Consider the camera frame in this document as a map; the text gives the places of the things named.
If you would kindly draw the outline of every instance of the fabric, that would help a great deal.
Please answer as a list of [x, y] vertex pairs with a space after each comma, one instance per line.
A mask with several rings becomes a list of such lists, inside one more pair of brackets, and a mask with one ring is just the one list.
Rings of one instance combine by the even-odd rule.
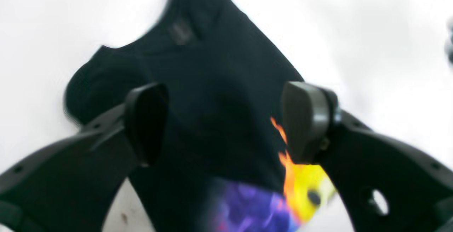
[[75, 73], [65, 107], [82, 126], [133, 88], [167, 85], [161, 156], [130, 175], [156, 231], [289, 232], [300, 222], [285, 204], [285, 142], [270, 120], [281, 121], [286, 81], [303, 79], [231, 0], [170, 0], [147, 34], [102, 46]]

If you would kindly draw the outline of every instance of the purple print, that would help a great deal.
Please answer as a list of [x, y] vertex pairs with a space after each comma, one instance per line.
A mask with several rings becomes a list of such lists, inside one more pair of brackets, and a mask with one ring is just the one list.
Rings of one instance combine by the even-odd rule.
[[224, 182], [214, 203], [212, 232], [295, 232], [300, 227], [283, 196], [251, 185]]

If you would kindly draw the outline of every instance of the white background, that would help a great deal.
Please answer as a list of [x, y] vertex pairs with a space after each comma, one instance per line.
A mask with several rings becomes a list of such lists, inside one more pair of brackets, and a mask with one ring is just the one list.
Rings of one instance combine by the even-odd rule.
[[[166, 1], [0, 0], [0, 172], [77, 132], [62, 110], [71, 76], [100, 45], [141, 37]], [[453, 71], [444, 54], [453, 0], [233, 1], [307, 82], [333, 89], [375, 131], [453, 168]], [[151, 231], [129, 184], [114, 206], [104, 231]], [[340, 199], [304, 231], [352, 231]]]

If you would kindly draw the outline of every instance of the t-shirt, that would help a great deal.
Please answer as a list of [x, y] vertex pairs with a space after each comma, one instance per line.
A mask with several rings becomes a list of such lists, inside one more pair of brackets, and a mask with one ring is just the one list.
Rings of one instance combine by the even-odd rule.
[[66, 113], [85, 125], [152, 82], [170, 111], [157, 163], [130, 174], [157, 232], [290, 232], [281, 122], [287, 81], [303, 81], [231, 0], [170, 0], [149, 32], [100, 49], [70, 80]]

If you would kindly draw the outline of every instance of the dark spot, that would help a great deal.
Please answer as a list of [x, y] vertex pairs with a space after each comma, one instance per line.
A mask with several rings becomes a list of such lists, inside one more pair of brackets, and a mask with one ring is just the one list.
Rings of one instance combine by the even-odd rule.
[[439, 169], [440, 169], [440, 164], [432, 163], [431, 166], [432, 166], [432, 168], [434, 168], [434, 169], [436, 169], [436, 170], [439, 170]]
[[123, 220], [124, 224], [127, 224], [127, 215], [124, 213], [121, 213], [121, 219]]
[[316, 190], [309, 190], [307, 197], [309, 198], [310, 202], [313, 203], [315, 206], [319, 206], [321, 204], [321, 197]]
[[22, 172], [22, 170], [24, 170], [24, 167], [23, 167], [23, 166], [18, 166], [18, 167], [16, 167], [16, 168], [14, 169], [14, 172], [15, 172], [15, 173], [20, 173], [20, 172]]

